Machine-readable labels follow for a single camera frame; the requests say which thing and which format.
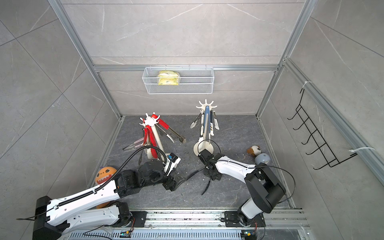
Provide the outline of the red handled steel tongs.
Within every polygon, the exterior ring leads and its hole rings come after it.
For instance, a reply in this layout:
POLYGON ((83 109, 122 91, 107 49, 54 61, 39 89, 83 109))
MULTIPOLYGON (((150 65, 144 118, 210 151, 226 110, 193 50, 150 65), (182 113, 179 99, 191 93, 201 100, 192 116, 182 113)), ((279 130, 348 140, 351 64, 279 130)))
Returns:
POLYGON ((161 118, 160 116, 157 116, 155 113, 152 114, 152 118, 156 119, 156 121, 160 124, 160 126, 162 126, 163 128, 165 128, 166 130, 170 131, 172 134, 174 134, 179 140, 181 143, 185 144, 187 142, 186 138, 182 135, 180 135, 179 133, 177 133, 174 129, 172 129, 167 123, 165 123, 161 118))

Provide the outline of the slim white tongs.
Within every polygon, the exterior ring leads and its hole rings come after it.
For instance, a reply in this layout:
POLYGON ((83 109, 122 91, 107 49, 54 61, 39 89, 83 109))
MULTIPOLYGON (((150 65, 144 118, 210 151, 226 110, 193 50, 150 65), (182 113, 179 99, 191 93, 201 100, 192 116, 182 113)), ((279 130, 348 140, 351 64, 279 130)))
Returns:
POLYGON ((219 130, 219 125, 215 111, 210 111, 210 135, 214 136, 214 129, 219 130))

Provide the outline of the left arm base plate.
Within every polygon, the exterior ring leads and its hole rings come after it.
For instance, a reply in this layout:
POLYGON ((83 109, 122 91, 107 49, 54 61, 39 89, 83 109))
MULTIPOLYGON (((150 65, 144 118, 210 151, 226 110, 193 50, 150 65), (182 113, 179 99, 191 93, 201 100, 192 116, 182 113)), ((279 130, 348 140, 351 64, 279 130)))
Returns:
POLYGON ((120 227, 143 228, 147 219, 147 211, 133 211, 127 214, 123 214, 120 218, 120 227))

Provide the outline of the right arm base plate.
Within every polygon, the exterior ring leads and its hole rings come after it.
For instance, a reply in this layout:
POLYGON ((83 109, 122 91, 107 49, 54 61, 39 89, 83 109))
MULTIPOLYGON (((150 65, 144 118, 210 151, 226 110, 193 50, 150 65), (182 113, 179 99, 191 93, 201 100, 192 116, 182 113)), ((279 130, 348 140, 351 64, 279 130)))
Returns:
POLYGON ((237 211, 225 211, 224 217, 220 218, 220 221, 225 223, 226 227, 240 228, 240 227, 265 227, 265 220, 263 214, 258 214, 252 219, 248 219, 237 211))

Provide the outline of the red pink paw tongs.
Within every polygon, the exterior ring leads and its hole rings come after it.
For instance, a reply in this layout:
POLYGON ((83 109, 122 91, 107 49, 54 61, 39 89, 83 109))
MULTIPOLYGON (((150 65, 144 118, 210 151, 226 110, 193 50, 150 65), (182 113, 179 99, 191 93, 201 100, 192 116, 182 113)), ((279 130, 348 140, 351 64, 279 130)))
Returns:
POLYGON ((144 145, 144 138, 140 138, 139 140, 133 142, 132 144, 124 147, 122 150, 125 152, 126 151, 130 152, 142 147, 143 145, 144 145))

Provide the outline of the blue handled cream tongs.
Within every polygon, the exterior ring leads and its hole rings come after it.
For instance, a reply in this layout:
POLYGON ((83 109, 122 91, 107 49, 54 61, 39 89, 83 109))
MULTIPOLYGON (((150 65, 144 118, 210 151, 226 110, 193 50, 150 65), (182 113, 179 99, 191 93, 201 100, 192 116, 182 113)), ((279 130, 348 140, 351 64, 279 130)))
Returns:
POLYGON ((204 130, 203 130, 203 139, 207 140, 210 135, 210 107, 206 106, 204 112, 204 130))

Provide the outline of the steel tongs with ring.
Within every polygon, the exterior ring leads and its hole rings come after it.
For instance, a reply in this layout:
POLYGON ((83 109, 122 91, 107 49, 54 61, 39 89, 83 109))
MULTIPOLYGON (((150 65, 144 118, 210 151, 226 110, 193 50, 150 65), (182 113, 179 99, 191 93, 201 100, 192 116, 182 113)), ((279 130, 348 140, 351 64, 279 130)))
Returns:
POLYGON ((193 129, 193 128, 197 125, 197 123, 201 120, 202 115, 203 115, 203 113, 200 113, 200 114, 196 117, 196 119, 192 122, 192 124, 191 124, 191 126, 190 126, 191 129, 193 129))

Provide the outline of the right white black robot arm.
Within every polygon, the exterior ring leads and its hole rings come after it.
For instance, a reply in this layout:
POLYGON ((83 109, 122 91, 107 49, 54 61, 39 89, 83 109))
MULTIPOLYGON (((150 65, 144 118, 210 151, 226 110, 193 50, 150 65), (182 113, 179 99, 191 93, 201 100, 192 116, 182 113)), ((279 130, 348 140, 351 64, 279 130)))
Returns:
POLYGON ((235 219, 243 226, 249 226, 261 213, 269 214, 286 194, 284 185, 264 163, 244 164, 207 150, 201 151, 198 158, 205 165, 204 175, 210 180, 219 181, 223 175, 228 175, 246 184, 251 198, 238 209, 235 219))

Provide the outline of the red sleeved steel tongs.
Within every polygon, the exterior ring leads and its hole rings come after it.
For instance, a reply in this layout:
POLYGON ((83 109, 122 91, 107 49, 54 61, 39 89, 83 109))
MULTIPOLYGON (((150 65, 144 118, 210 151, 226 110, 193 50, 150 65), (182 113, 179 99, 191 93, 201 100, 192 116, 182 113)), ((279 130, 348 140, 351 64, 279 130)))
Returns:
MULTIPOLYGON (((144 125, 144 131, 145 131, 145 133, 144 133, 145 145, 156 147, 157 143, 156 143, 156 139, 155 139, 152 128, 148 125, 144 125)), ((150 160, 158 158, 157 151, 153 148, 147 149, 147 156, 148 156, 148 159, 150 159, 150 160)))

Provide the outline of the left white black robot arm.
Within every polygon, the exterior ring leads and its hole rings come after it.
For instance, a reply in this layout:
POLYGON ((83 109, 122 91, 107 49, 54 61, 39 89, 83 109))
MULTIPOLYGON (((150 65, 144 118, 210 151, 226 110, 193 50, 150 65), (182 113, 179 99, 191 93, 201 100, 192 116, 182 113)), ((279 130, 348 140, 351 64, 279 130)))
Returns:
POLYGON ((119 199, 137 194, 147 186, 162 184, 166 190, 175 191, 178 180, 171 176, 181 158, 174 153, 166 160, 151 160, 136 170, 119 168, 111 178, 93 188, 71 196, 37 199, 34 221, 34 240, 57 240, 63 234, 84 227, 128 224, 131 213, 127 203, 119 199))

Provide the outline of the cream utensil stand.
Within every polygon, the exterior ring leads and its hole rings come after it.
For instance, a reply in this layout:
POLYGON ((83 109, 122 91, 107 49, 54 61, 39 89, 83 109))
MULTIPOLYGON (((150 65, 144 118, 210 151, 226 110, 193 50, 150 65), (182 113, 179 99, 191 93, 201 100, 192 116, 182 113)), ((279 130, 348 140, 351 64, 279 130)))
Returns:
POLYGON ((156 119, 152 118, 152 116, 150 116, 148 113, 146 113, 146 118, 145 119, 141 118, 141 120, 143 121, 141 123, 141 125, 143 127, 144 127, 144 125, 148 125, 148 126, 150 126, 152 128, 154 136, 155 136, 155 139, 156 139, 156 143, 157 143, 156 147, 161 149, 162 151, 164 151, 163 145, 162 145, 160 137, 159 137, 158 129, 155 127, 155 125, 159 125, 160 126, 160 124, 156 121, 156 119))
POLYGON ((217 106, 214 106, 213 105, 214 101, 212 101, 211 103, 208 103, 207 100, 205 100, 204 103, 202 102, 199 102, 200 106, 196 106, 197 109, 200 110, 200 113, 203 113, 202 115, 202 118, 201 120, 199 121, 200 123, 200 134, 199 134, 199 140, 198 142, 194 145, 194 154, 196 156, 198 156, 198 154, 206 149, 208 150, 209 152, 211 152, 212 154, 214 153, 214 147, 213 145, 211 144, 211 135, 209 135, 209 138, 207 140, 204 140, 203 139, 203 130, 204 130, 204 112, 205 112, 205 108, 206 106, 209 106, 210 107, 210 111, 214 111, 214 108, 216 108, 217 106))

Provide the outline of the black steel tongs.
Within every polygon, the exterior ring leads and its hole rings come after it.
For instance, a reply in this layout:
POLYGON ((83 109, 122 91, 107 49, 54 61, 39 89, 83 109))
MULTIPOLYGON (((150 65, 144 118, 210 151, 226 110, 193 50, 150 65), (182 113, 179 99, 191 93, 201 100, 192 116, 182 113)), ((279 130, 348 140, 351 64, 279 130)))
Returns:
MULTIPOLYGON (((207 167, 203 167, 203 168, 201 168, 201 169, 199 169, 199 170, 196 170, 196 171, 192 172, 188 177, 186 177, 186 178, 184 179, 184 183, 187 182, 187 181, 189 181, 189 180, 190 180, 191 178, 193 178, 195 175, 198 175, 199 173, 204 173, 205 170, 207 170, 207 167)), ((210 177, 210 176, 208 176, 208 177, 203 177, 203 176, 201 176, 201 177, 199 178, 199 183, 200 183, 200 184, 206 183, 206 186, 205 186, 204 190, 202 191, 201 196, 203 196, 203 195, 208 191, 208 189, 209 189, 209 187, 210 187, 210 185, 211 185, 211 181, 212 181, 212 180, 211 180, 211 177, 210 177)))

